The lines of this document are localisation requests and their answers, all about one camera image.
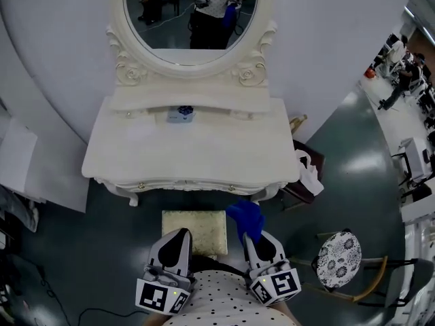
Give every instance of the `dark green floor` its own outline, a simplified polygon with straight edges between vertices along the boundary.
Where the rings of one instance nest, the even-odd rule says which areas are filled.
[[[311,206],[281,212],[279,199],[262,203],[265,230],[275,235],[288,255],[312,259],[320,243],[314,234],[350,228],[358,237],[364,257],[404,257],[395,169],[383,133],[364,94],[349,97],[316,132],[309,145],[326,156],[325,190]],[[138,208],[125,198],[110,194],[102,185],[90,183],[86,214],[47,204],[40,206],[36,234],[22,232],[21,255],[42,265],[46,278],[65,307],[72,325],[89,307],[120,314],[135,309],[136,278],[141,276],[149,246],[160,238],[161,210],[220,210],[237,200],[220,192],[156,190],[141,194]],[[240,263],[242,248],[235,225],[228,219],[229,255]],[[14,310],[26,325],[66,325],[56,301],[46,295],[36,269],[15,257],[22,278],[23,296]],[[315,283],[310,269],[299,267],[302,280]],[[358,293],[372,278],[360,270],[341,291]],[[30,312],[22,306],[25,300]],[[304,325],[382,325],[394,310],[361,307],[302,291],[290,308]],[[129,319],[90,312],[82,326],[140,325],[143,315]]]

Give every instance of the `wooden chair leg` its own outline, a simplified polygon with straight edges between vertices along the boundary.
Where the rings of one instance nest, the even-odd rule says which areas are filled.
[[[304,283],[303,287],[308,287],[309,289],[323,293],[324,295],[341,298],[342,300],[347,300],[350,302],[352,302],[352,300],[353,300],[353,296],[346,295],[345,293],[340,293],[340,292],[329,292],[329,291],[326,291],[325,289],[321,289],[321,288],[316,287],[316,286],[309,284],[309,283]]]
[[[362,258],[361,262],[365,264],[379,264],[383,261],[383,257],[380,258]]]
[[[336,233],[338,232],[317,233],[315,236],[319,238],[321,236],[333,236]]]
[[[298,259],[298,258],[295,258],[295,257],[289,257],[288,260],[290,262],[295,263],[295,264],[303,264],[305,266],[311,266],[311,261],[307,261],[305,259]]]

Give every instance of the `white vanity table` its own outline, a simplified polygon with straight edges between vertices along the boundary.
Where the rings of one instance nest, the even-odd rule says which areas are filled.
[[[267,199],[299,179],[284,103],[267,89],[263,52],[276,31],[270,0],[257,0],[249,28],[225,55],[194,66],[155,56],[124,13],[125,0],[112,1],[107,34],[119,82],[95,122],[85,177],[130,198],[131,206],[137,192],[158,188],[266,190]],[[194,108],[192,121],[168,123],[170,107],[182,105]]]

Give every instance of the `round chair seat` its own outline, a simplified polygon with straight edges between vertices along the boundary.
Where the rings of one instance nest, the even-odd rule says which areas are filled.
[[[316,274],[323,286],[337,288],[347,284],[361,263],[361,246],[350,232],[339,232],[320,249]]]

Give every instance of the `white wall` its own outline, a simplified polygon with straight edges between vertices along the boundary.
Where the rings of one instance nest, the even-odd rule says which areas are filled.
[[[408,0],[275,0],[277,36],[268,49],[271,94],[309,139],[361,78],[400,21]]]
[[[103,97],[115,88],[105,29],[109,0],[0,0],[27,71],[62,118],[85,141]]]
[[[407,0],[274,0],[268,50],[271,94],[308,120],[306,141],[337,108],[381,48]],[[29,73],[87,141],[102,98],[114,91],[105,27],[109,0],[0,0]]]
[[[410,39],[416,28],[417,25],[414,23],[414,20],[403,11],[400,16],[400,22],[393,27],[392,33],[399,38],[401,35],[405,35]]]
[[[15,121],[0,146],[2,184],[84,212],[89,179],[82,176],[81,168],[86,144],[53,110],[27,73],[1,16],[0,48],[0,98]],[[17,176],[19,182],[13,182]]]

